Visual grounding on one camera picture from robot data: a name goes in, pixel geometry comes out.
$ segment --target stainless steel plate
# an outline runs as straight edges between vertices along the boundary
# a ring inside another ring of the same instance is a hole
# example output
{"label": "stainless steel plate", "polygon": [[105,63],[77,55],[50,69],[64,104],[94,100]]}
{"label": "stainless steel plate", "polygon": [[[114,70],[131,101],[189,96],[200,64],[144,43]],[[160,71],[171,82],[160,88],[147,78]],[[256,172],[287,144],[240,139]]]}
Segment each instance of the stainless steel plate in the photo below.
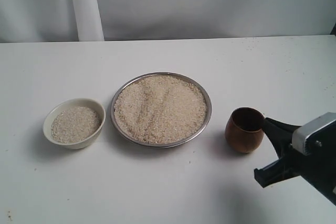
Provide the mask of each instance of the stainless steel plate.
{"label": "stainless steel plate", "polygon": [[[205,115],[204,122],[203,122],[202,126],[198,129],[198,131],[195,132],[194,134],[192,134],[190,137],[187,137],[185,139],[182,139],[180,141],[177,141],[177,142],[174,142],[174,143],[170,143],[170,144],[150,144],[150,143],[144,143],[144,142],[138,141],[138,140],[136,140],[136,139],[128,136],[125,132],[123,132],[120,129],[120,127],[118,126],[117,122],[115,121],[116,118],[114,116],[114,104],[116,103],[116,100],[117,100],[119,94],[121,93],[121,91],[123,91],[127,86],[131,85],[132,83],[134,83],[136,81],[139,81],[139,80],[144,79],[144,78],[149,77],[149,76],[158,76],[158,75],[161,75],[161,76],[173,76],[175,78],[181,79],[183,81],[186,81],[186,82],[189,82],[189,83],[195,85],[201,91],[201,93],[202,93],[202,95],[204,97],[204,100],[205,100],[205,104],[207,106],[207,112],[206,112],[206,115]],[[129,141],[131,141],[131,142],[133,142],[135,144],[140,144],[140,145],[143,145],[143,146],[146,146],[146,147],[150,147],[150,148],[169,148],[169,147],[178,146],[180,144],[184,144],[184,143],[190,141],[191,139],[194,139],[195,137],[197,137],[205,129],[205,127],[207,126],[207,124],[208,124],[208,122],[210,120],[210,117],[211,117],[211,111],[212,111],[212,107],[211,107],[210,97],[208,96],[207,92],[203,89],[203,87],[201,85],[199,85],[196,81],[194,81],[194,80],[192,80],[192,79],[190,79],[190,78],[188,78],[186,76],[182,76],[180,74],[177,74],[177,73],[157,72],[157,73],[148,73],[148,74],[144,74],[142,76],[136,77],[133,80],[130,80],[129,82],[127,82],[125,85],[123,85],[116,92],[116,94],[114,95],[114,97],[112,99],[112,102],[111,102],[111,113],[110,114],[111,114],[111,120],[112,120],[113,126],[127,140],[129,140]]]}

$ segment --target white curtain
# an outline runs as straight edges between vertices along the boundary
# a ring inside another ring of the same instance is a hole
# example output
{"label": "white curtain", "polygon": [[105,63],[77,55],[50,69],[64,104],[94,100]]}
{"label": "white curtain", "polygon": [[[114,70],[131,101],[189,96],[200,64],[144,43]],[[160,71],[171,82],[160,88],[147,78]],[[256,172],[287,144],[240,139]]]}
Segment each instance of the white curtain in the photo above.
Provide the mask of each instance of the white curtain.
{"label": "white curtain", "polygon": [[0,0],[0,42],[329,34],[336,0]]}

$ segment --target small white bowl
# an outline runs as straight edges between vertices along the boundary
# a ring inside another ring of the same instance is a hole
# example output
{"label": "small white bowl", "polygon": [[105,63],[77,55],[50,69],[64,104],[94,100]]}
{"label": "small white bowl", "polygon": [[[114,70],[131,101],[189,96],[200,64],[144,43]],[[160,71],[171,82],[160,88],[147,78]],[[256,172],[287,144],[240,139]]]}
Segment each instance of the small white bowl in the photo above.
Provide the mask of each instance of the small white bowl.
{"label": "small white bowl", "polygon": [[[99,128],[91,136],[77,143],[64,144],[64,143],[59,143],[55,141],[53,139],[53,136],[51,135],[52,123],[54,122],[55,118],[61,112],[69,108],[76,107],[76,106],[88,107],[88,108],[95,110],[98,113],[100,120],[101,120],[101,124]],[[89,146],[97,139],[104,125],[105,117],[106,117],[105,109],[99,102],[94,101],[92,99],[86,99],[86,98],[72,99],[64,103],[61,103],[60,105],[55,107],[52,111],[50,111],[50,113],[47,115],[46,119],[44,120],[43,133],[44,133],[44,136],[47,138],[47,140],[49,140],[53,144],[57,144],[57,145],[60,145],[68,149],[81,149],[81,148]]]}

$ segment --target white tabletop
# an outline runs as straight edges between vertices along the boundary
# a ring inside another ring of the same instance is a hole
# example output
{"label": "white tabletop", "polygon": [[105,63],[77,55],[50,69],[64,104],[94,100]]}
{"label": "white tabletop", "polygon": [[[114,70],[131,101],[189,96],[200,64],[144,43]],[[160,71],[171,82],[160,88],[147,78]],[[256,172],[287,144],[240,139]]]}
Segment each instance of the white tabletop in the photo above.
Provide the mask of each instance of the white tabletop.
{"label": "white tabletop", "polygon": [[[267,137],[250,155],[223,138],[240,106],[289,124],[335,112],[335,70],[334,36],[0,44],[0,223],[335,223],[335,206],[302,178],[254,180],[277,159]],[[208,92],[212,118],[194,140],[148,149],[108,119],[79,151],[44,139],[54,106],[85,97],[108,110],[124,83],[156,71]]]}

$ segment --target brown wooden cup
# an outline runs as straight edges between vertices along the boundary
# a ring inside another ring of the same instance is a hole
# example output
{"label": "brown wooden cup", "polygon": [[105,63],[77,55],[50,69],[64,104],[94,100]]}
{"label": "brown wooden cup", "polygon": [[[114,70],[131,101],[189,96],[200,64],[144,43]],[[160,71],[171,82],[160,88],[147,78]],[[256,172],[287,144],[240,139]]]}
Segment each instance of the brown wooden cup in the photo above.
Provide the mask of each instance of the brown wooden cup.
{"label": "brown wooden cup", "polygon": [[264,137],[264,116],[252,108],[239,108],[232,112],[225,128],[225,139],[232,149],[250,153],[259,147]]}

